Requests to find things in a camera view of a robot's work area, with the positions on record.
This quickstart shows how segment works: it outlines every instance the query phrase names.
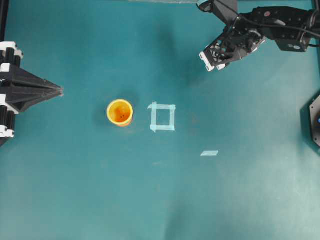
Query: black cable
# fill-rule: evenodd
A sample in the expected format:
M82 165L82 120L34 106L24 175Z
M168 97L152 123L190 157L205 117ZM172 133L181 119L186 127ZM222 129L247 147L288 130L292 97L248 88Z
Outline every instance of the black cable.
M300 28L300 27L295 27L295 26L280 26L280 25L268 25L268 24L262 24L262 23L257 23L257 22L254 22L254 21L251 21L249 19L247 19L245 16L237 13L235 10L233 10L231 7L229 7L228 5L226 5L225 3L223 3L222 1L220 0L215 0L217 1L218 3L220 3L221 5L223 5L224 7L226 7L227 9L229 9L230 11L232 11L234 14L236 14L238 16L238 18L242 18L244 19L245 21L247 21L248 23L250 24L253 24L253 25L257 25L257 26L260 26L260 27L265 27L265 28L282 28L282 29L293 29L293 30L299 30L299 31L303 31L305 33L308 33L308 34L311 34L317 38L320 39L320 34L317 34L313 31L309 31L309 30L306 30L306 29L303 29L303 28Z

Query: yellow cup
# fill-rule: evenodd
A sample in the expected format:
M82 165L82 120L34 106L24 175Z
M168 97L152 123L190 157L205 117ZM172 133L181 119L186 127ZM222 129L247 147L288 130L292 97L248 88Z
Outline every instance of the yellow cup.
M128 101L116 99L109 104L106 115L113 124L118 127L126 127L132 121L134 109Z

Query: teal table surface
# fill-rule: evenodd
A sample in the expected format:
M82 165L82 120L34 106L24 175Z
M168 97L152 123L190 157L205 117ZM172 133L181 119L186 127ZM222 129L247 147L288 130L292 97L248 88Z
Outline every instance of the teal table surface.
M257 6L312 3L239 12ZM207 72L198 54L223 27L194 4L12 0L6 41L64 96L17 116L0 148L0 239L318 240L317 50L269 40ZM128 127L106 117L117 98ZM176 106L175 131L151 131L152 102Z

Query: tape marking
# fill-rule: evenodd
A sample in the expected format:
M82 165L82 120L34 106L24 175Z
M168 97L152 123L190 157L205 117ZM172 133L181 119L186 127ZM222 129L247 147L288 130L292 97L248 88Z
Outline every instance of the tape marking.
M219 151L203 151L203 153L201 153L201 157L215 157L217 156L219 153Z
M157 104L156 101L152 102L148 109L151 109L151 125L150 129L154 132L158 131L175 131L175 111L176 105ZM169 125L157 125L157 110L170 110Z

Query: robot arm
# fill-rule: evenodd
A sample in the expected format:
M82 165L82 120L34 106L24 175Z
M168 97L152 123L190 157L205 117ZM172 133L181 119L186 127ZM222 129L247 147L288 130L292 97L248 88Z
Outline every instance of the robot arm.
M250 13L238 14L236 0L201 0L197 7L215 14L226 24L223 33L199 55L209 72L255 52L266 39L274 40L282 51L305 52L311 38L320 38L318 10L258 7Z

